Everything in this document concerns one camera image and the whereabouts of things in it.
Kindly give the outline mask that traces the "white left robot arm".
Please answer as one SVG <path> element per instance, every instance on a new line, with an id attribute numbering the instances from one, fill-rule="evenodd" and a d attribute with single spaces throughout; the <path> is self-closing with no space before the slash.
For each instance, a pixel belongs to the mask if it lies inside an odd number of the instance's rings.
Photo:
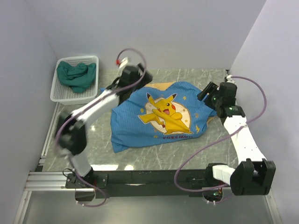
<path id="1" fill-rule="evenodd" d="M 125 65 L 122 73 L 95 100 L 71 113 L 62 113 L 57 144 L 67 150 L 82 187 L 95 177 L 84 150 L 88 128 L 111 112 L 111 143 L 115 153 L 200 137 L 215 110 L 198 100 L 201 90 L 189 82 L 174 82 L 166 89 L 150 87 L 152 75 L 142 64 Z"/>

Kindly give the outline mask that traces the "yellow and blue pillowcase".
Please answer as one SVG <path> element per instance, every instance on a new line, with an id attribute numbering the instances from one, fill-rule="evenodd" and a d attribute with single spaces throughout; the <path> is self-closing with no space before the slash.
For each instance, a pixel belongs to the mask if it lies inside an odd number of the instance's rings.
<path id="1" fill-rule="evenodd" d="M 200 137 L 216 111 L 198 100 L 201 90 L 174 82 L 166 90 L 143 87 L 111 113 L 115 153 Z"/>

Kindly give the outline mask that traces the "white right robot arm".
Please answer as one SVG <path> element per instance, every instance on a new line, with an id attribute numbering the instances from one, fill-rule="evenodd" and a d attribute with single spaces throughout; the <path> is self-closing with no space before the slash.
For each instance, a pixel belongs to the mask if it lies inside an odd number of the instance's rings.
<path id="1" fill-rule="evenodd" d="M 236 104 L 236 91 L 237 86 L 233 83 L 221 82 L 216 85 L 210 82 L 203 90 L 207 96 L 198 96 L 198 100 L 203 100 L 206 106 L 216 110 L 230 135 L 238 159 L 237 168 L 210 163 L 206 168 L 205 181 L 210 186 L 225 183 L 236 196 L 267 195 L 276 166 L 273 161 L 266 160 L 256 145 L 247 126 L 246 115 Z"/>

